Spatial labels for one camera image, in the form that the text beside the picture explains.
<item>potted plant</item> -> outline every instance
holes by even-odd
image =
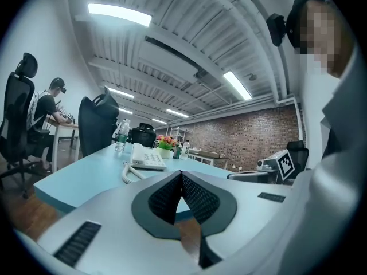
[[[170,150],[176,145],[176,140],[170,136],[164,137],[159,135],[157,151],[160,153],[162,159],[169,159],[171,157]]]

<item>backpack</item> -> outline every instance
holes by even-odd
[[[30,103],[29,103],[28,112],[27,112],[27,131],[30,130],[43,117],[42,115],[38,119],[34,119],[34,114],[36,113],[37,104],[38,104],[39,99],[48,94],[49,94],[48,91],[33,93],[32,99],[30,100]]]

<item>black slot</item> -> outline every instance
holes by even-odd
[[[278,202],[278,203],[283,203],[286,198],[284,195],[268,194],[267,192],[262,192],[257,197],[268,199],[269,201]]]
[[[86,221],[76,232],[55,252],[54,257],[61,262],[74,267],[94,237],[100,230],[101,225]]]

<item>cardboard box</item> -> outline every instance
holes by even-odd
[[[218,154],[218,153],[207,152],[207,151],[193,151],[191,149],[189,153],[193,155],[202,156],[202,157],[212,158],[212,159],[221,159],[221,158],[224,158],[225,156],[224,154]]]

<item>seated person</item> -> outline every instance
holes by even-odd
[[[65,93],[64,80],[57,77],[51,84],[49,89],[40,93],[36,106],[36,112],[34,113],[34,119],[36,123],[33,124],[30,130],[28,130],[28,143],[37,144],[37,148],[33,153],[33,156],[42,158],[44,149],[48,148],[46,161],[41,161],[39,169],[44,171],[43,173],[51,173],[51,161],[53,151],[53,135],[43,136],[38,133],[36,129],[42,129],[43,123],[47,115],[52,115],[58,123],[70,123],[71,120],[65,118],[61,112],[58,111],[55,105],[54,98],[58,96],[60,92]]]

